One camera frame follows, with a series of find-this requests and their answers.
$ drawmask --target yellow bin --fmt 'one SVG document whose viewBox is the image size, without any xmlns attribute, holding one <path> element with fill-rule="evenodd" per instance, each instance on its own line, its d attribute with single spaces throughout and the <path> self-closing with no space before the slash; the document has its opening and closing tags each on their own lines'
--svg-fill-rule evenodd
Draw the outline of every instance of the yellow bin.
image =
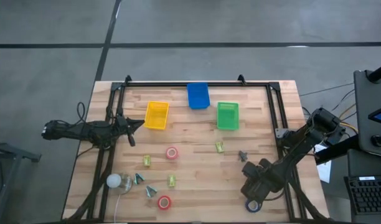
<svg viewBox="0 0 381 224">
<path fill-rule="evenodd" d="M 164 130 L 166 128 L 169 103 L 149 101 L 145 116 L 145 127 Z"/>
</svg>

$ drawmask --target small yellow block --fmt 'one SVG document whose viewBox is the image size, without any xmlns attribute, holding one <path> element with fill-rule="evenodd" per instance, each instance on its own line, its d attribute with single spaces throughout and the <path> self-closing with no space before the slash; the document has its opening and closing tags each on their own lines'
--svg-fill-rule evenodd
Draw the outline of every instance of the small yellow block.
<svg viewBox="0 0 381 224">
<path fill-rule="evenodd" d="M 215 147 L 217 148 L 217 153 L 223 152 L 223 142 L 216 142 Z"/>
<path fill-rule="evenodd" d="M 175 187 L 176 186 L 176 176 L 168 175 L 168 186 Z"/>
<path fill-rule="evenodd" d="M 151 165 L 151 156 L 145 155 L 143 156 L 143 165 L 150 166 Z"/>
</svg>

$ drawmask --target green bin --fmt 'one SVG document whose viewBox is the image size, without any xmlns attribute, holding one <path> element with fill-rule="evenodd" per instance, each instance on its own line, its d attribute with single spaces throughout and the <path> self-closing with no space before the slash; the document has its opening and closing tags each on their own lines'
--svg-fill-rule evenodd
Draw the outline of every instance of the green bin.
<svg viewBox="0 0 381 224">
<path fill-rule="evenodd" d="M 223 130 L 239 129 L 239 104 L 219 102 L 217 107 L 217 127 Z"/>
</svg>

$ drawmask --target wooden tabletop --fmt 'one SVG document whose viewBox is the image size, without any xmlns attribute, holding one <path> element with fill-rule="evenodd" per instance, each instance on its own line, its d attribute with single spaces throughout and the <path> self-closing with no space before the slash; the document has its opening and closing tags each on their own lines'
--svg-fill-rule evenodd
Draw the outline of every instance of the wooden tabletop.
<svg viewBox="0 0 381 224">
<path fill-rule="evenodd" d="M 305 120 L 295 81 L 279 81 L 289 128 L 297 129 Z M 88 121 L 104 120 L 111 82 L 96 82 L 88 110 Z M 209 87 L 211 106 L 206 110 L 188 107 L 185 87 L 126 88 L 124 114 L 132 119 L 144 119 L 148 101 L 170 104 L 166 129 L 163 131 L 140 127 L 134 135 L 135 147 L 130 147 L 126 136 L 116 146 L 113 173 L 135 173 L 146 179 L 134 185 L 118 202 L 117 222 L 272 222 L 287 221 L 285 198 L 264 202 L 258 213 L 245 209 L 246 198 L 240 192 L 246 177 L 244 163 L 238 151 L 248 152 L 248 160 L 258 163 L 267 158 L 277 160 L 275 139 L 265 88 Z M 239 103 L 240 124 L 237 131 L 217 129 L 217 103 Z M 275 100 L 277 118 L 279 109 Z M 225 152 L 218 154 L 215 143 L 222 141 Z M 175 146 L 179 157 L 166 159 L 166 149 Z M 91 147 L 82 142 L 79 153 Z M 143 166 L 143 156 L 151 156 L 150 167 Z M 92 185 L 97 149 L 83 154 L 75 163 L 72 183 L 63 218 L 76 211 Z M 298 164 L 301 188 L 317 209 L 328 217 L 326 202 L 314 158 L 306 156 Z M 176 176 L 176 186 L 167 186 L 168 175 Z M 147 198 L 146 186 L 158 190 Z M 95 213 L 98 214 L 100 195 Z M 169 210 L 160 210 L 157 200 L 168 195 L 172 200 Z M 297 209 L 296 197 L 292 193 Z M 117 191 L 110 190 L 106 207 L 106 222 L 113 221 Z"/>
</svg>

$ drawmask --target plastic bin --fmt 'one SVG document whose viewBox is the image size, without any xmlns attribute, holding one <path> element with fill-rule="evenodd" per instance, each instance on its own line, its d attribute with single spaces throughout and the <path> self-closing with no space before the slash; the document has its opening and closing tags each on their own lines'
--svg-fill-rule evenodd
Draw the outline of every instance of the plastic bin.
<svg viewBox="0 0 381 224">
<path fill-rule="evenodd" d="M 169 103 L 150 101 L 146 110 L 145 127 L 164 130 L 166 128 Z"/>
<path fill-rule="evenodd" d="M 224 130 L 239 129 L 239 104 L 219 102 L 217 107 L 217 127 Z"/>
<path fill-rule="evenodd" d="M 209 86 L 207 83 L 190 83 L 188 91 L 189 107 L 192 109 L 206 109 L 210 106 Z"/>
</svg>

